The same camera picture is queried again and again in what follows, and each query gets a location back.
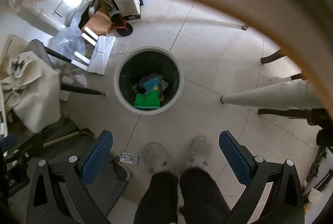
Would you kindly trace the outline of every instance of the sneaker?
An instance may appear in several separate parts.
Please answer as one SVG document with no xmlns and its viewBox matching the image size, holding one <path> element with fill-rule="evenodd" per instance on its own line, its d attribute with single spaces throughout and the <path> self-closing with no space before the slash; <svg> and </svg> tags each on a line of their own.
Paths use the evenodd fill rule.
<svg viewBox="0 0 333 224">
<path fill-rule="evenodd" d="M 158 143 L 146 145 L 142 153 L 144 164 L 150 174 L 156 174 L 163 171 L 174 173 L 174 169 L 169 161 L 165 149 Z"/>
<path fill-rule="evenodd" d="M 196 137 L 189 149 L 186 157 L 186 164 L 182 171 L 189 168 L 201 168 L 208 166 L 208 160 L 211 155 L 210 140 L 205 137 Z"/>
</svg>

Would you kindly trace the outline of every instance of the round white trash can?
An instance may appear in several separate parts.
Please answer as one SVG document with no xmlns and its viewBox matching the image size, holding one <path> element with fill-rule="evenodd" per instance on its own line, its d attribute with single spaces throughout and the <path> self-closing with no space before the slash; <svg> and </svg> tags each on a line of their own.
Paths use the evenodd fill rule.
<svg viewBox="0 0 333 224">
<path fill-rule="evenodd" d="M 132 89 L 142 76 L 152 73 L 162 75 L 169 85 L 163 92 L 164 100 L 159 109 L 134 107 L 136 94 Z M 144 46 L 130 52 L 117 67 L 114 75 L 114 91 L 119 101 L 130 111 L 141 115 L 154 115 L 171 107 L 179 98 L 184 86 L 183 69 L 168 50 L 156 46 Z"/>
</svg>

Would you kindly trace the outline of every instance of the silver bolt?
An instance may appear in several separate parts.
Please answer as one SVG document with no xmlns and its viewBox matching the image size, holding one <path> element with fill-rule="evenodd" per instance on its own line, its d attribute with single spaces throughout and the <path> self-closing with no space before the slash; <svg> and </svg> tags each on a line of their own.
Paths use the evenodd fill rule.
<svg viewBox="0 0 333 224">
<path fill-rule="evenodd" d="M 70 158 L 68 158 L 68 161 L 74 163 L 77 159 L 78 159 L 77 156 L 73 155 Z"/>
<path fill-rule="evenodd" d="M 257 155 L 255 158 L 254 158 L 255 161 L 257 161 L 258 163 L 261 163 L 264 161 L 264 159 L 262 158 L 262 156 L 260 155 Z"/>
<path fill-rule="evenodd" d="M 43 167 L 45 164 L 46 164 L 46 161 L 44 159 L 38 162 L 38 165 L 40 167 Z"/>
<path fill-rule="evenodd" d="M 294 162 L 292 160 L 288 159 L 287 160 L 287 165 L 291 167 L 291 166 L 294 165 Z"/>
</svg>

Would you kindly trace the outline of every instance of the person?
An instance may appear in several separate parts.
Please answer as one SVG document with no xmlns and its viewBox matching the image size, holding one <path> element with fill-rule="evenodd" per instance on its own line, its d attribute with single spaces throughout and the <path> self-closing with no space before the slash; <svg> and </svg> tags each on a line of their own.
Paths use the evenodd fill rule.
<svg viewBox="0 0 333 224">
<path fill-rule="evenodd" d="M 217 184 L 204 171 L 210 155 L 209 139 L 195 138 L 180 176 L 184 198 L 181 213 L 186 224 L 221 224 L 230 212 Z M 165 149 L 158 143 L 148 144 L 143 151 L 143 161 L 153 176 L 138 205 L 134 224 L 177 223 L 178 177 Z"/>
</svg>

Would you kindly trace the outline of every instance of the blue textured pad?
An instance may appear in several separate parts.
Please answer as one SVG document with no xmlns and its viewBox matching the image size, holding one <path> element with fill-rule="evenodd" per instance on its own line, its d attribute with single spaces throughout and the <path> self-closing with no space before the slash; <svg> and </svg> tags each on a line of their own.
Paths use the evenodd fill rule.
<svg viewBox="0 0 333 224">
<path fill-rule="evenodd" d="M 237 147 L 224 132 L 220 134 L 219 145 L 239 183 L 249 186 L 252 181 L 250 167 Z"/>
<path fill-rule="evenodd" d="M 112 133 L 108 131 L 81 168 L 81 183 L 83 186 L 91 184 L 94 181 L 112 145 Z"/>
</svg>

